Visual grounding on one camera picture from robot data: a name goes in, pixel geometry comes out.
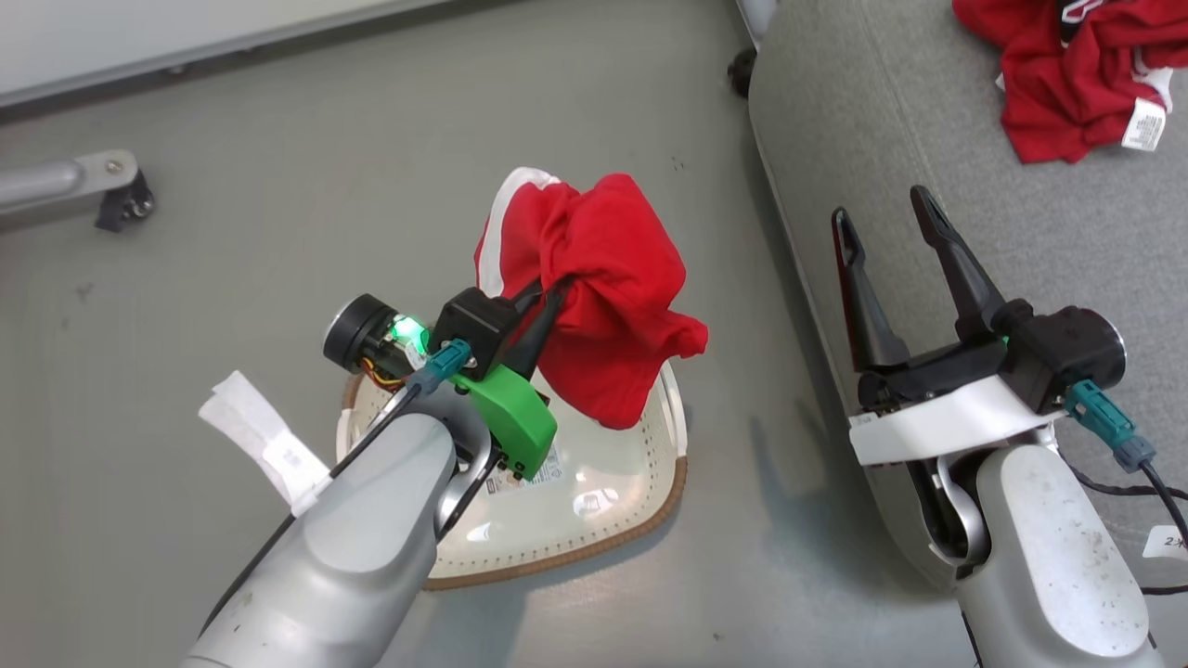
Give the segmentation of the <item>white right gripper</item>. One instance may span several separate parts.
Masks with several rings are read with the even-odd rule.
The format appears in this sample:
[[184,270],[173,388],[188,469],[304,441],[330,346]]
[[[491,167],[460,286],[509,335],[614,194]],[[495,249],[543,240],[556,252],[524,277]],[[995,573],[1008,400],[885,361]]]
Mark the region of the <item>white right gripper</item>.
[[1035,412],[1001,380],[1007,340],[997,338],[993,319],[1004,296],[933,193],[914,185],[910,198],[925,245],[941,263],[963,344],[910,355],[868,279],[857,226],[843,207],[836,208],[830,229],[862,409],[849,420],[849,445],[864,467],[936,459],[1059,418]]

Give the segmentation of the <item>white tape tag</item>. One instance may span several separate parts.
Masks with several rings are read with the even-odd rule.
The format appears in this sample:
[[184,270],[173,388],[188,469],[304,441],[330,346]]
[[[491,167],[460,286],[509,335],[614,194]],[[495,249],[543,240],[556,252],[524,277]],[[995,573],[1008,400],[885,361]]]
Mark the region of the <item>white tape tag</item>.
[[263,470],[295,519],[329,486],[330,470],[240,371],[213,386],[211,398],[200,407],[200,418],[222,431]]

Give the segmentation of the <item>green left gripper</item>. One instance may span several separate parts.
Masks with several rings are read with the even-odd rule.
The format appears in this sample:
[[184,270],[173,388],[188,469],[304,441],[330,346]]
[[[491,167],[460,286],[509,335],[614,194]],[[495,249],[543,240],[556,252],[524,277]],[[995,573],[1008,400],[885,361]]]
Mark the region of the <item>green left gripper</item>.
[[[517,316],[522,316],[522,323],[497,367],[491,368],[481,382],[470,380],[459,372],[442,383],[450,384],[470,399],[484,429],[493,439],[497,465],[518,478],[536,475],[557,431],[548,402],[531,379],[546,349],[552,326],[560,319],[568,290],[544,290],[541,282],[530,282],[510,297],[510,304]],[[430,334],[432,327],[422,326],[381,300],[365,294],[352,300],[331,319],[324,335],[323,354],[352,374],[369,377],[379,389],[394,391],[399,407],[405,407],[412,399],[429,397],[410,396],[405,380],[413,372],[410,359],[426,353]]]

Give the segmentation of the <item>grey metal stand leg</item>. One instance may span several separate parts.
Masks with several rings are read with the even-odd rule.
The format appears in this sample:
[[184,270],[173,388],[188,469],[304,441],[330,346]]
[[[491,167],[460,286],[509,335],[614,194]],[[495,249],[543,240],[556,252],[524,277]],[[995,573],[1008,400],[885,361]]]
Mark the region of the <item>grey metal stand leg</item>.
[[0,214],[103,194],[143,171],[127,149],[103,149],[64,160],[0,170]]

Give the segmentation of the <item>red garment on sofa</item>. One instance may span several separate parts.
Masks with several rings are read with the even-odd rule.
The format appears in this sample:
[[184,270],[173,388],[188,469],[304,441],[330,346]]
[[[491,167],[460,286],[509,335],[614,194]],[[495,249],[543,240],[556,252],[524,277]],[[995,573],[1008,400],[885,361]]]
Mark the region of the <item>red garment on sofa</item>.
[[1188,0],[953,0],[1001,51],[1001,127],[1025,164],[1154,152],[1188,71]]

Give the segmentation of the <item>cream plastic laundry basket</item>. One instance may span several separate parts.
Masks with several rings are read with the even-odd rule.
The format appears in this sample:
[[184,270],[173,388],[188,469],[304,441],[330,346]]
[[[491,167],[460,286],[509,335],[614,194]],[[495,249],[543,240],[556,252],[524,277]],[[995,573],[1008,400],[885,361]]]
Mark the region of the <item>cream plastic laundry basket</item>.
[[607,429],[560,398],[541,374],[560,428],[564,478],[507,494],[487,479],[436,549],[428,591],[526,578],[598,557],[662,528],[684,492],[688,429],[678,380],[661,368],[639,422]]

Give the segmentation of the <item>red garment with white band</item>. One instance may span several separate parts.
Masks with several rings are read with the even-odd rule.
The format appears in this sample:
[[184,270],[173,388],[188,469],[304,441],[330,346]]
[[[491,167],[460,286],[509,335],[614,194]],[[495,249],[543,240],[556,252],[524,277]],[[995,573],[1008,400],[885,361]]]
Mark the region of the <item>red garment with white band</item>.
[[537,168],[510,171],[474,261],[489,297],[564,288],[537,367],[560,399],[607,429],[636,427],[666,360],[707,348],[707,326],[672,308],[685,266],[628,174],[580,191]]

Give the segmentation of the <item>white basket label sticker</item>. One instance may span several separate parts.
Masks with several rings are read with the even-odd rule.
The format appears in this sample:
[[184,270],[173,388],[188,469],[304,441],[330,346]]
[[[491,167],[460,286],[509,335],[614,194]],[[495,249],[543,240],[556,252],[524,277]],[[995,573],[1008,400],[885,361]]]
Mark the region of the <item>white basket label sticker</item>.
[[560,458],[560,448],[552,445],[548,452],[546,460],[541,465],[532,479],[517,478],[508,470],[497,470],[486,481],[488,494],[507,494],[522,489],[542,485],[542,483],[561,481],[564,478],[564,470]]

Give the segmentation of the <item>grey fabric sofa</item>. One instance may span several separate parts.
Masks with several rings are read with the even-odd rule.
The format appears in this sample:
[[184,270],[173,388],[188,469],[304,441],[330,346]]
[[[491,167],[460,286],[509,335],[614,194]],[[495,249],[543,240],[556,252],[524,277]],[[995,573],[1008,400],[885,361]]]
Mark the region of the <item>grey fabric sofa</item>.
[[910,203],[925,185],[1005,300],[1102,314],[1127,351],[1110,397],[1188,492],[1188,75],[1158,149],[1024,165],[998,53],[952,0],[781,0],[748,111],[834,385],[859,412],[830,219],[847,209],[887,321],[923,353],[956,311]]

